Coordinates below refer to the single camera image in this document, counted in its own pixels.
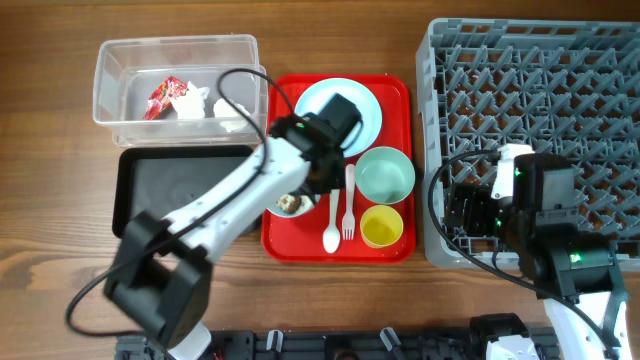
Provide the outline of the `light blue bowl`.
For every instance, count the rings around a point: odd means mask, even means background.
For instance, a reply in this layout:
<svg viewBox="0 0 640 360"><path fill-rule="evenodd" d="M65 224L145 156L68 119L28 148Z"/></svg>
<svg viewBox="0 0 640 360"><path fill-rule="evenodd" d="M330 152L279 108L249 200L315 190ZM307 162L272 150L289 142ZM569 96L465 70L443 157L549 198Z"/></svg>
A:
<svg viewBox="0 0 640 360"><path fill-rule="evenodd" d="M311 211L320 199L320 195L285 194L272 203L267 211L281 218L294 218Z"/></svg>

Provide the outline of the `rice and food scraps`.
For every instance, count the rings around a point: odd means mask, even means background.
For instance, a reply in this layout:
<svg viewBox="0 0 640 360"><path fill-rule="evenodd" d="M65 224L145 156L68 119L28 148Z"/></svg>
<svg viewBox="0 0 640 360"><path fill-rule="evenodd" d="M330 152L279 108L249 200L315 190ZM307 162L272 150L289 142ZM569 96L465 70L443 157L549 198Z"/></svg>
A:
<svg viewBox="0 0 640 360"><path fill-rule="evenodd" d="M299 195L285 194L277 200L276 205L285 214L294 214L302 205L302 197Z"/></svg>

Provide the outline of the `mint green bowl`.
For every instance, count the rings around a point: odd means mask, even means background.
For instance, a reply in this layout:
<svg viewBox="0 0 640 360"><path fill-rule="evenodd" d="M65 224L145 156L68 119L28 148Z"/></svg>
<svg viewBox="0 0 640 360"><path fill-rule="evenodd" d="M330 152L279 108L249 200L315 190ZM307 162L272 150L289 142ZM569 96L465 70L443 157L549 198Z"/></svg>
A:
<svg viewBox="0 0 640 360"><path fill-rule="evenodd" d="M376 204L391 205L405 200L414 189L416 171L402 151L375 147L356 162L356 186L360 193Z"/></svg>

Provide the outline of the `yellow plastic cup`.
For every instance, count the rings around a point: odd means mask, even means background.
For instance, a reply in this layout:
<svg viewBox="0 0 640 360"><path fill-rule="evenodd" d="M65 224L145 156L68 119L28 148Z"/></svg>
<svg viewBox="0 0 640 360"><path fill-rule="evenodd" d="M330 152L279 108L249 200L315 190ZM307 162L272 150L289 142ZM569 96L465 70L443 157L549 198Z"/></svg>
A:
<svg viewBox="0 0 640 360"><path fill-rule="evenodd" d="M375 205L367 209L360 219L363 241L371 248L384 248L395 244L404 232L404 221L392 207Z"/></svg>

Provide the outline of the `white napkin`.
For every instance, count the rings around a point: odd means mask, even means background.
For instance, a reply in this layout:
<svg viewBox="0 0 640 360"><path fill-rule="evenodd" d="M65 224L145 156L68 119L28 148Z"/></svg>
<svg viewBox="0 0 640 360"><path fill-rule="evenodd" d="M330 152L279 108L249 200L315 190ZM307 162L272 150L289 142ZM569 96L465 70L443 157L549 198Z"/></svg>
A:
<svg viewBox="0 0 640 360"><path fill-rule="evenodd" d="M245 116L250 116L243 105L235 102L230 105L224 99L219 99L214 103L213 113L214 117L219 120L219 125L228 133L243 130L248 125Z"/></svg>

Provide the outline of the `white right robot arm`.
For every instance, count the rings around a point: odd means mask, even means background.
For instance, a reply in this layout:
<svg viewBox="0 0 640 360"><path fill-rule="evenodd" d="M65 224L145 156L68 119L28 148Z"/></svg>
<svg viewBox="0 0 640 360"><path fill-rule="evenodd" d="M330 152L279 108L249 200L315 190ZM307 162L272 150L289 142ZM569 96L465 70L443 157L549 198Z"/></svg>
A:
<svg viewBox="0 0 640 360"><path fill-rule="evenodd" d="M485 154L497 166L494 184L452 184L444 216L431 217L438 233L495 235L514 251L519 276L467 259L535 292L565 358L631 358L622 272L610 240L578 227L571 163L525 145Z"/></svg>

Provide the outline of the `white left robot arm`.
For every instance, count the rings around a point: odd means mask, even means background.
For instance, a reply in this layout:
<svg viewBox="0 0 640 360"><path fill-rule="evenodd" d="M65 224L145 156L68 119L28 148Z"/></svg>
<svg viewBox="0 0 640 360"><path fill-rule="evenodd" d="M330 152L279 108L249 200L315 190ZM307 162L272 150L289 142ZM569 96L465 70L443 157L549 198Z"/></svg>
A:
<svg viewBox="0 0 640 360"><path fill-rule="evenodd" d="M358 112L279 118L253 154L213 188L162 218L126 225L105 296L174 359L197 359L212 335L201 319L214 264L284 195L315 199L344 184L342 144Z"/></svg>

